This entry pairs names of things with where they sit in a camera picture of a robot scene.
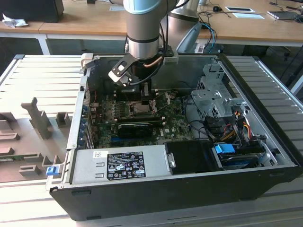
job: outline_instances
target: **blue clip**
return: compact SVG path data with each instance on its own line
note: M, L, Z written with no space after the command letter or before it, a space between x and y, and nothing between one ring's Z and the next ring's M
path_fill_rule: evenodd
M58 176L59 175L59 167L58 166L50 166L46 170L47 176Z
M232 144L230 143L220 143L215 146L217 154L229 154L229 153L236 153L235 149L233 148Z

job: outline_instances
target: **robotic arm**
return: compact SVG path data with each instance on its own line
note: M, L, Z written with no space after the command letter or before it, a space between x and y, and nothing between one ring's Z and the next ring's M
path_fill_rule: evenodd
M118 85L148 87L148 80L163 64L165 50L159 49L160 21L172 11L179 0L111 0L126 9L129 54L110 71L109 77ZM132 83L132 75L139 78Z

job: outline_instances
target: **metal bracket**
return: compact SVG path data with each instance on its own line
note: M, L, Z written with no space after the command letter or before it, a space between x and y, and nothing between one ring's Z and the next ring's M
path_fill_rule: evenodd
M169 162L169 167L170 168L176 168L176 162L175 162L175 159L174 159L174 156L172 153L168 153L167 154L167 160Z
M127 70L139 61L131 54L125 55L109 72L108 76L117 84L126 87L127 83L132 81L131 74Z
M164 62L163 62L164 65L166 65L166 64L178 64L178 62L179 62L179 54L175 49L170 50L169 54L168 54L168 52L166 52Z

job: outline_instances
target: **copper pipe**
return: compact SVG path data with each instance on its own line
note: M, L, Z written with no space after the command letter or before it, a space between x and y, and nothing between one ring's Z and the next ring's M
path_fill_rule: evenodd
M162 60L162 58L163 57L161 56L161 57L157 58L155 61L153 61L152 63L144 64L143 66L146 68L150 68L150 67L154 66L155 64L158 64Z

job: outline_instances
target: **circuit board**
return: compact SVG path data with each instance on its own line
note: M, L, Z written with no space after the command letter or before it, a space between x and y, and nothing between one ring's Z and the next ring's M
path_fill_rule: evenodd
M105 96L100 100L101 121L95 124L98 126L99 148L160 145L168 141L192 140L193 135L182 115L182 107L183 99L167 92L159 94L150 101L150 105L144 106L139 101L119 101L116 96ZM118 136L117 119L131 121L132 117L147 115L165 118L163 125L153 127L151 136L131 139Z

